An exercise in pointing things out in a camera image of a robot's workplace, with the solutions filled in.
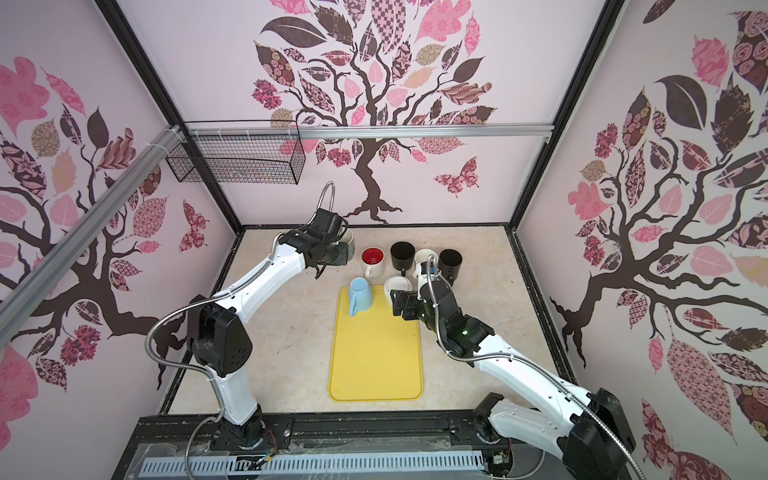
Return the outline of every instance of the wall mural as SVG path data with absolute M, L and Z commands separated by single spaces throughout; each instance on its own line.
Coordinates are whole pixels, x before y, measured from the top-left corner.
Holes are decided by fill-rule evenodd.
M 253 98 L 274 110 L 273 126 L 282 126 L 286 120 L 339 127 L 483 124 L 495 110 L 477 105 L 492 85 L 469 83 L 483 61 L 471 58 L 480 41 L 480 26 L 474 15 L 468 15 L 470 0 L 458 0 L 455 5 L 452 0 L 270 1 L 295 15 L 275 18 L 261 30 L 278 35 L 295 48 L 280 50 L 256 43 L 259 62 L 278 87 L 258 80 Z M 413 17 L 406 11 L 406 2 L 412 5 L 407 9 Z M 360 20 L 368 4 L 372 21 L 364 25 Z M 419 22 L 413 41 L 424 37 L 435 41 L 415 55 L 411 39 L 403 38 L 410 22 Z M 462 31 L 458 42 L 449 42 L 448 35 Z M 318 45 L 328 48 L 321 58 L 308 59 L 300 50 Z M 429 90 L 419 94 L 424 88 Z M 291 101 L 297 109 L 280 108 L 283 101 Z M 385 200 L 386 192 L 382 195 L 370 162 L 376 158 L 400 162 L 404 152 L 426 162 L 425 154 L 440 155 L 463 145 L 457 137 L 420 138 L 418 147 L 406 143 L 398 138 L 360 138 L 304 141 L 303 147 L 315 151 L 318 164 L 326 159 L 336 167 L 356 162 L 353 170 L 365 185 L 367 198 L 345 217 L 369 212 L 373 220 L 387 223 L 379 212 L 402 208 Z M 285 151 L 293 151 L 293 145 L 287 144 Z M 475 157 L 459 175 L 439 175 L 434 180 L 458 196 L 464 188 L 477 185 L 476 170 Z
M 673 74 L 657 80 L 665 87 L 666 107 L 651 105 L 643 90 L 629 107 L 621 132 L 616 124 L 598 132 L 597 159 L 581 170 L 584 180 L 568 194 L 568 203 L 584 220 L 575 237 L 584 241 L 584 259 L 591 267 L 586 294 L 577 310 L 551 301 L 565 321 L 566 348 L 572 337 L 586 367 L 582 330 L 604 293 L 618 290 L 616 308 L 627 311 L 629 328 L 640 329 L 640 321 L 647 319 L 648 358 L 654 371 L 664 367 L 666 357 L 680 391 L 735 442 L 733 395 L 753 434 L 768 442 L 768 389 L 754 385 L 768 382 L 768 372 L 748 358 L 768 342 L 768 331 L 742 327 L 735 316 L 716 319 L 707 310 L 732 304 L 768 315 L 764 298 L 759 303 L 729 288 L 744 283 L 768 287 L 768 257 L 754 252 L 768 247 L 768 215 L 742 218 L 747 205 L 754 210 L 768 202 L 768 179 L 761 180 L 768 150 L 732 154 L 753 122 L 758 125 L 751 137 L 768 132 L 768 105 L 757 117 L 750 99 L 750 92 L 759 99 L 766 91 L 768 15 L 731 15 L 737 25 L 733 55 L 717 38 L 694 39 L 696 76 L 718 88 L 714 112 L 707 112 L 708 93 L 699 81 Z M 735 81 L 739 77 L 746 82 L 742 86 Z M 718 151 L 707 151 L 685 137 L 665 136 L 668 121 L 709 134 Z M 663 176 L 646 188 L 651 175 Z M 708 233 L 691 236 L 686 227 L 695 223 L 708 226 Z M 743 252 L 726 255 L 726 243 Z M 675 298 L 680 286 L 698 287 L 699 294 Z M 718 293 L 711 293 L 716 288 Z M 610 301 L 616 298 L 607 296 Z M 662 333 L 660 324 L 669 326 L 669 335 Z M 695 343 L 675 336 L 681 332 L 692 335 Z M 719 353 L 723 348 L 730 350 Z M 727 382 L 722 372 L 740 381 Z M 729 478 L 704 458 L 676 452 L 645 401 L 644 419 L 650 432 L 643 436 L 647 458 L 658 468 L 672 465 L 671 478 Z

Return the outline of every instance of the yellow tray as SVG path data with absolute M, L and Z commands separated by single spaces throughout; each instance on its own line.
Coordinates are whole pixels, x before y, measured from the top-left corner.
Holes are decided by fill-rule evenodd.
M 339 292 L 328 393 L 337 402 L 415 400 L 422 395 L 419 321 L 392 315 L 384 286 L 373 306 L 349 316 L 349 290 Z

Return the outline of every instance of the pink leaf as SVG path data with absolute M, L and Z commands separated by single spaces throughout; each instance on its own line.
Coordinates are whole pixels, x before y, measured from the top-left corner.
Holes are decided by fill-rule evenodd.
M 357 98 L 360 95 L 360 86 L 349 77 L 344 79 L 344 95 L 349 98 Z
M 27 207 L 14 197 L 0 195 L 0 220 L 8 223 L 18 222 L 27 214 Z
M 695 273 L 703 276 L 718 276 L 733 271 L 733 265 L 726 256 L 709 245 L 702 245 L 694 250 L 690 267 Z
M 74 227 L 78 222 L 78 207 L 72 197 L 64 195 L 53 203 L 51 207 L 51 222 L 65 227 Z
M 422 163 L 426 163 L 427 157 L 419 150 L 416 150 L 415 148 L 411 150 L 411 155 L 413 156 L 413 159 Z
M 407 96 L 408 90 L 405 88 L 395 88 L 394 90 L 389 91 L 389 93 L 386 95 L 386 100 L 394 108 L 397 108 L 402 105 L 404 101 L 406 101 Z
M 141 250 L 142 253 L 152 253 L 160 246 L 161 245 L 158 242 L 147 240 L 146 242 L 139 243 L 137 248 Z
M 658 372 L 661 369 L 661 363 L 664 361 L 664 347 L 661 345 L 661 338 L 655 336 L 648 345 L 648 359 L 650 364 L 654 366 L 654 372 Z
M 680 185 L 675 185 L 659 200 L 659 210 L 667 215 L 674 215 L 680 209 L 682 200 L 683 193 L 680 191 Z
M 730 201 L 733 195 L 723 195 L 709 200 L 699 209 L 699 217 L 707 225 L 715 225 L 723 221 L 726 214 L 730 211 Z
M 664 229 L 658 225 L 647 225 L 638 229 L 632 237 L 640 243 L 648 243 L 656 240 L 663 231 Z
M 8 268 L 16 262 L 16 245 L 0 242 L 0 268 Z

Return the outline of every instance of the flexible metal hose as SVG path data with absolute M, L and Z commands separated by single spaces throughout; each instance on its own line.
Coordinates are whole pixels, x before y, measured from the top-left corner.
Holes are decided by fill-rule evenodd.
M 442 334 L 440 333 L 439 305 L 437 303 L 437 300 L 435 299 L 435 291 L 432 288 L 431 266 L 434 266 L 434 264 L 435 264 L 435 256 L 430 255 L 429 257 L 427 257 L 427 285 L 429 286 L 429 295 L 432 296 L 432 307 L 435 309 L 435 328 L 437 329 L 437 342 L 440 345 L 440 348 L 442 348 L 443 352 L 445 352 L 445 354 L 448 355 L 450 359 L 456 360 L 457 362 L 479 362 L 481 360 L 490 360 L 490 359 L 508 359 L 508 360 L 516 360 L 524 365 L 531 367 L 533 370 L 536 371 L 536 373 L 546 378 L 552 385 L 562 390 L 563 393 L 565 393 L 565 395 L 568 396 L 579 408 L 584 410 L 587 413 L 587 415 L 592 417 L 595 423 L 597 423 L 598 426 L 609 437 L 611 437 L 611 440 L 613 440 L 613 442 L 616 443 L 616 446 L 619 448 L 619 450 L 621 450 L 621 453 L 624 454 L 624 457 L 627 459 L 627 462 L 630 464 L 630 466 L 634 470 L 635 474 L 637 475 L 637 478 L 639 480 L 645 480 L 645 475 L 640 470 L 640 466 L 637 464 L 634 458 L 632 458 L 632 453 L 629 450 L 627 450 L 627 447 L 624 446 L 624 443 L 621 442 L 621 440 L 616 436 L 613 430 L 611 430 L 611 428 L 605 424 L 605 422 L 600 420 L 600 418 L 594 412 L 592 412 L 576 395 L 574 395 L 572 392 L 566 389 L 564 385 L 562 385 L 565 382 L 564 380 L 558 381 L 555 377 L 550 375 L 550 373 L 547 372 L 547 370 L 541 368 L 536 363 L 533 363 L 532 361 L 525 359 L 523 357 L 512 355 L 511 353 L 499 352 L 499 353 L 489 353 L 486 355 L 479 355 L 479 356 L 473 356 L 473 357 L 462 357 L 462 356 L 454 355 L 447 348 L 445 348 L 445 344 L 442 341 Z

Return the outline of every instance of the wire basket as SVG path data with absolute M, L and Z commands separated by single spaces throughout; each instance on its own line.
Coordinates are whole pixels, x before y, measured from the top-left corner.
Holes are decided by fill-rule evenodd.
M 282 121 L 279 126 L 297 125 L 295 121 Z M 187 140 L 193 141 L 203 156 L 191 157 L 185 144 L 178 144 L 170 152 L 166 161 L 180 182 L 295 185 L 306 160 L 298 128 L 279 134 L 193 134 Z M 195 160 L 202 161 L 207 169 L 195 168 Z

